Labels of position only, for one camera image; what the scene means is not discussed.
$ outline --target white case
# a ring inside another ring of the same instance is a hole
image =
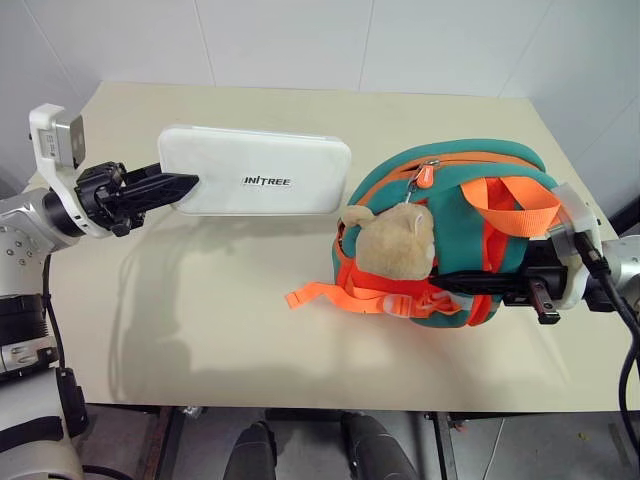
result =
[[[351,151],[314,135],[173,125],[158,137],[163,172],[200,177],[174,204],[188,215],[301,215],[340,205]]]

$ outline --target wall tile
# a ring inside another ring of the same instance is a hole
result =
[[[638,95],[638,43],[637,0],[556,0],[503,95],[531,97],[574,161]]]
[[[100,80],[210,84],[191,1],[28,0],[87,99]]]
[[[363,90],[495,96],[548,0],[376,0]]]
[[[574,165],[607,217],[640,196],[640,101],[637,98]]]
[[[0,196],[20,191],[35,171],[29,111],[42,103],[80,107],[22,2],[0,2]]]
[[[357,89],[372,0],[198,0],[218,85]]]

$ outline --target logo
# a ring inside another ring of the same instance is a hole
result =
[[[274,177],[244,177],[242,184],[250,187],[290,187],[290,178],[274,178]]]

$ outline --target backpack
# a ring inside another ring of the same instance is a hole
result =
[[[515,142],[467,139],[406,150],[375,168],[349,205],[379,214],[409,201],[423,204],[434,221],[431,276],[461,271],[511,273],[522,263],[529,238],[558,222],[556,182],[542,160]],[[500,304],[498,295],[465,295],[424,280],[391,280],[362,272],[355,259],[359,226],[340,221],[333,242],[335,284],[310,283],[287,295],[297,308],[319,295],[351,312],[387,313],[430,327],[480,325]]]

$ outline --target teddy bear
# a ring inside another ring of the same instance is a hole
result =
[[[399,203],[379,215],[349,205],[346,227],[359,225],[356,265],[359,270],[392,280],[424,280],[435,257],[433,216],[423,205]]]

